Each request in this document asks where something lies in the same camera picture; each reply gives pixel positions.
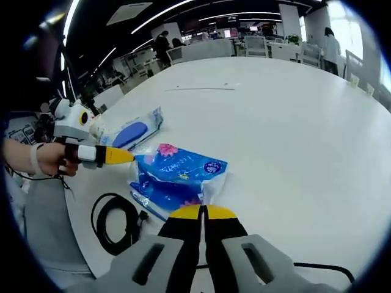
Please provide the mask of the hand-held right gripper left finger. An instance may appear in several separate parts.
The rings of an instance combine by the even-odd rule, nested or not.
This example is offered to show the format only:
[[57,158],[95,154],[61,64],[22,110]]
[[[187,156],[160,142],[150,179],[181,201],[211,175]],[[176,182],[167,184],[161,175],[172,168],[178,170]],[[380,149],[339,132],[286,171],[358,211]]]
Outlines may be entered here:
[[202,206],[173,212],[159,234],[132,245],[97,279],[98,292],[189,292],[199,261]]

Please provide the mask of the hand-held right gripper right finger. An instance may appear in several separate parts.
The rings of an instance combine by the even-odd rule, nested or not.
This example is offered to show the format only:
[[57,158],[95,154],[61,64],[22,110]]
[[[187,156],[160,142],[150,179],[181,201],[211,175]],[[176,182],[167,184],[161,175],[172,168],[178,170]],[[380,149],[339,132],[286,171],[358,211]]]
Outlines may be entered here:
[[215,292],[305,292],[309,282],[293,261],[227,208],[204,207],[206,261]]

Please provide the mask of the person's left hand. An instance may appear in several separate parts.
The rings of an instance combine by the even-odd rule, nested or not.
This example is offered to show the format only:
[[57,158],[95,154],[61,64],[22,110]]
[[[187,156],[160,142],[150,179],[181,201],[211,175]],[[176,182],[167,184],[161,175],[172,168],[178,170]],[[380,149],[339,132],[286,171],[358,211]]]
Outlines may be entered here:
[[65,146],[60,143],[46,143],[37,149],[37,162],[46,175],[75,176],[79,164],[65,157]]

